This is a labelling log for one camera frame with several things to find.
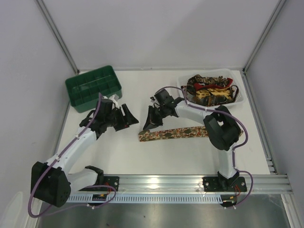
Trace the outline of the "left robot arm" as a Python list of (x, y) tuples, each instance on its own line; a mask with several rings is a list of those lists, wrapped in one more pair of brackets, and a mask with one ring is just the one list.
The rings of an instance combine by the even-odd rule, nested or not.
[(46, 162), (36, 162), (31, 170), (31, 195), (55, 207), (62, 207), (69, 196), (79, 190), (104, 184), (104, 172), (94, 166), (71, 174), (80, 156), (110, 127), (120, 131), (138, 124), (126, 104), (117, 106), (111, 99), (101, 98), (94, 110), (81, 121), (75, 136)]

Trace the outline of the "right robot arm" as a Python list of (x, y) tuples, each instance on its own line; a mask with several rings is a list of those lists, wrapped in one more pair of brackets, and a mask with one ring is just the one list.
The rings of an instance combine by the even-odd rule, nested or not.
[[(241, 135), (241, 129), (229, 110), (220, 105), (207, 111), (196, 105), (191, 105), (182, 97), (174, 99), (166, 89), (158, 91), (154, 98), (156, 105), (148, 107), (148, 116), (143, 130), (139, 132), (141, 142), (163, 139), (189, 137), (207, 137), (218, 151), (219, 169), (217, 176), (204, 181), (205, 191), (228, 191), (240, 180), (239, 171), (235, 165), (235, 148)], [(176, 128), (156, 131), (163, 125), (163, 119), (168, 116), (187, 118), (201, 127)]]

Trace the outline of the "floral patterned tie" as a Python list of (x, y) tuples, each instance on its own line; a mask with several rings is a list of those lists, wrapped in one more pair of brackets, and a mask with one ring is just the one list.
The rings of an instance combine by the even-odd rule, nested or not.
[(151, 142), (157, 140), (180, 139), (180, 138), (206, 138), (208, 132), (205, 126), (176, 128), (151, 132), (150, 130), (138, 133), (140, 142)]

